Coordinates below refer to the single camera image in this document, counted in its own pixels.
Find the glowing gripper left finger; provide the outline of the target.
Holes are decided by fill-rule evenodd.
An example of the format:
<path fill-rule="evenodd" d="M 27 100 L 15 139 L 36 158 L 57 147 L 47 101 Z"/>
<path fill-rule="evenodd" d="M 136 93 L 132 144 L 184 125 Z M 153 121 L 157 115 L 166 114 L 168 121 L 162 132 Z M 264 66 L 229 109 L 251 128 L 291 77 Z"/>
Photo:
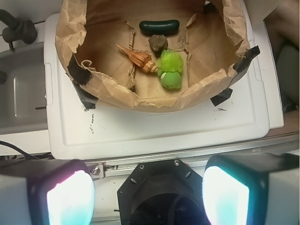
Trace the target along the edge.
<path fill-rule="evenodd" d="M 2 225 L 89 225 L 94 205 L 94 182 L 81 160 L 0 163 Z"/>

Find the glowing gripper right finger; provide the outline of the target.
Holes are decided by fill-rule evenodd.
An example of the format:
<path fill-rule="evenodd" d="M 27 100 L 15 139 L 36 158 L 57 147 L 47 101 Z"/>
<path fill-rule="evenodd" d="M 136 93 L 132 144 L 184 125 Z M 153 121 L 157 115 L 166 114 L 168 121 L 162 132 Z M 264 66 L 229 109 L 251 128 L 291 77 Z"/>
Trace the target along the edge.
<path fill-rule="evenodd" d="M 300 157 L 214 155 L 205 167 L 202 199 L 212 225 L 298 225 Z"/>

